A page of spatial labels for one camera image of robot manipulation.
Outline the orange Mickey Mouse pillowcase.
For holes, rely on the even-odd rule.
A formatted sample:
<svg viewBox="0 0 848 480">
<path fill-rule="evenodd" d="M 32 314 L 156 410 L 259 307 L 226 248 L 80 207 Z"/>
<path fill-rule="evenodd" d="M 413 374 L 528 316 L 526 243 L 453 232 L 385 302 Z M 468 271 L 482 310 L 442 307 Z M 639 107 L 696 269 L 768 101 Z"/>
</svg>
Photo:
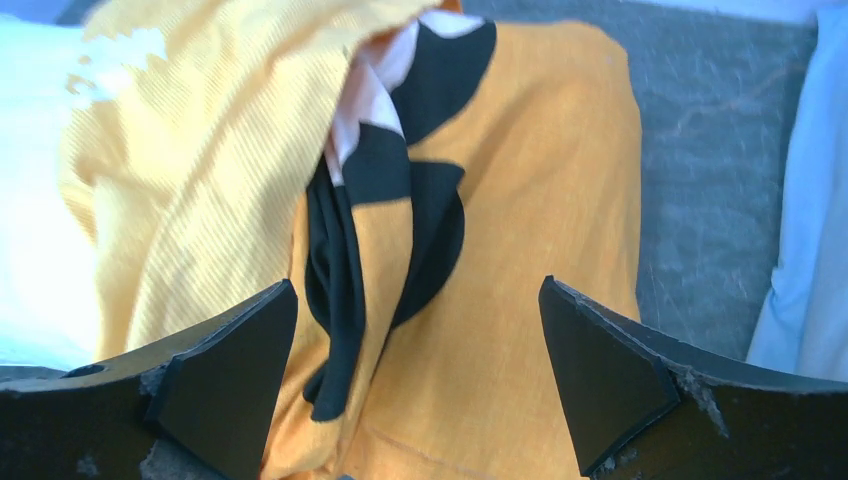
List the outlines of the orange Mickey Mouse pillowcase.
<svg viewBox="0 0 848 480">
<path fill-rule="evenodd" d="M 107 1 L 60 193 L 95 355 L 288 279 L 264 479 L 575 479 L 539 318 L 553 275 L 637 318 L 626 51 L 456 1 Z"/>
</svg>

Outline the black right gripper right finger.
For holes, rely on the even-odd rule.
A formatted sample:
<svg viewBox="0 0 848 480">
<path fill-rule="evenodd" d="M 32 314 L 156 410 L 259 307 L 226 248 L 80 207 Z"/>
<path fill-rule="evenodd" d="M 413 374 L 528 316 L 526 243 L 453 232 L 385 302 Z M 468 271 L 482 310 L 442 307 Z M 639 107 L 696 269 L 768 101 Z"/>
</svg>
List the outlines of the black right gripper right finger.
<svg viewBox="0 0 848 480">
<path fill-rule="evenodd" d="M 553 277 L 544 280 L 538 301 L 584 477 L 846 477 L 845 383 L 711 353 Z"/>
</svg>

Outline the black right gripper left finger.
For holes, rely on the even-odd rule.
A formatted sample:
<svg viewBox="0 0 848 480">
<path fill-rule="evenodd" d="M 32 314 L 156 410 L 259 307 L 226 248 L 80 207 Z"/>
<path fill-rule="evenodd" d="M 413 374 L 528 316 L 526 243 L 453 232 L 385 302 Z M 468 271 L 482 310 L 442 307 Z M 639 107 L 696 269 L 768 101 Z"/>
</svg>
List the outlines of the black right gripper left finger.
<svg viewBox="0 0 848 480">
<path fill-rule="evenodd" d="M 117 357 L 1 386 L 5 479 L 255 479 L 297 320 L 282 281 Z"/>
</svg>

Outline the white pillow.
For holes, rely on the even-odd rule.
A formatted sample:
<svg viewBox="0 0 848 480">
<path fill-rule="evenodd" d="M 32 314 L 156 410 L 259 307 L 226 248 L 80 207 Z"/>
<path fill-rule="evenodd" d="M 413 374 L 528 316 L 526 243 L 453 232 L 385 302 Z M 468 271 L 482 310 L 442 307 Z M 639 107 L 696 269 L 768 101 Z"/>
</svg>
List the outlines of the white pillow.
<svg viewBox="0 0 848 480">
<path fill-rule="evenodd" d="M 70 117 L 166 58 L 153 26 L 92 32 L 1 21 L 1 363 L 66 371 L 100 334 L 95 250 L 59 192 Z"/>
</svg>

